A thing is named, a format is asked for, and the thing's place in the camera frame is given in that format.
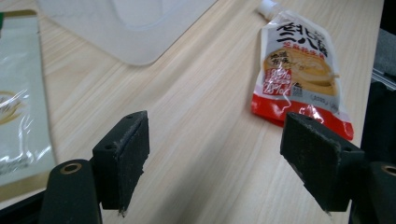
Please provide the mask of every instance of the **light wooden desk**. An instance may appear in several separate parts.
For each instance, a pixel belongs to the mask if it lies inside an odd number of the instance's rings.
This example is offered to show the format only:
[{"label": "light wooden desk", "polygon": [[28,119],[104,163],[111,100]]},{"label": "light wooden desk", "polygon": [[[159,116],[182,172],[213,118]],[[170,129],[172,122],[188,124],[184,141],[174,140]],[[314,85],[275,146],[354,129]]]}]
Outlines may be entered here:
[{"label": "light wooden desk", "polygon": [[[331,34],[359,146],[383,1],[279,2]],[[121,63],[39,14],[58,162],[89,159],[121,117],[148,111],[145,173],[126,218],[105,211],[105,223],[347,223],[347,213],[321,211],[279,154],[282,129],[250,113],[267,23],[259,3],[219,0],[143,67]],[[33,0],[0,2],[1,10],[23,8],[37,9]]]}]

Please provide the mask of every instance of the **white plastic container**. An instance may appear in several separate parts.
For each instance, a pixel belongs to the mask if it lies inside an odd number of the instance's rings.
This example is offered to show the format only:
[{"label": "white plastic container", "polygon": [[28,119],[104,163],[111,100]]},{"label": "white plastic container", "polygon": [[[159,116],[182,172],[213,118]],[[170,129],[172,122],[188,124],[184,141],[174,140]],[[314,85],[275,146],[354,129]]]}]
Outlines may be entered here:
[{"label": "white plastic container", "polygon": [[216,0],[36,0],[51,19],[120,60],[156,61]]}]

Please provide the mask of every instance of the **wooden table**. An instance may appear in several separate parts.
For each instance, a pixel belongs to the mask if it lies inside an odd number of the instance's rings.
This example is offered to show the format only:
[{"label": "wooden table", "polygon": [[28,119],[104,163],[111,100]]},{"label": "wooden table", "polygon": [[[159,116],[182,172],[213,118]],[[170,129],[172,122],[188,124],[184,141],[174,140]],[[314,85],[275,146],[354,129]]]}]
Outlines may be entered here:
[{"label": "wooden table", "polygon": [[[279,2],[331,34],[359,146],[383,1]],[[121,117],[148,111],[145,173],[126,218],[105,211],[105,223],[347,223],[348,213],[320,209],[279,154],[282,129],[250,112],[267,23],[259,3],[219,0],[149,66],[122,63],[39,13],[58,163],[89,159]],[[33,0],[0,2],[25,8],[38,10]]]}]

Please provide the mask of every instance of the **food pouch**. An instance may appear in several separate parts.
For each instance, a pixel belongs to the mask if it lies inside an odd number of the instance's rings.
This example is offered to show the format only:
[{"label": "food pouch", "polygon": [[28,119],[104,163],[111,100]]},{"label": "food pouch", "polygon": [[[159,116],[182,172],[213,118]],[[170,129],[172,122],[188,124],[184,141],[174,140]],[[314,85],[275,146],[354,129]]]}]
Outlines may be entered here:
[{"label": "food pouch", "polygon": [[0,186],[53,168],[33,11],[0,12]]},{"label": "food pouch", "polygon": [[288,112],[304,114],[352,140],[328,33],[270,0],[263,0],[259,11],[273,19],[262,28],[261,71],[252,112],[280,126]]}]

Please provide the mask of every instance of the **white cap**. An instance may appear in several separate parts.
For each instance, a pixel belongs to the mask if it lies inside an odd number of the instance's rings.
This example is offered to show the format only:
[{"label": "white cap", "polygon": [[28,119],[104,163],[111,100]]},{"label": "white cap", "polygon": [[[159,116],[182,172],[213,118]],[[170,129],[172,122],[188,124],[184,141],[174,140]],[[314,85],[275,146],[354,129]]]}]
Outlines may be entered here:
[{"label": "white cap", "polygon": [[262,3],[259,6],[259,12],[266,18],[270,19],[270,14],[273,7],[277,5],[277,2],[273,2],[272,0],[262,0]]}]

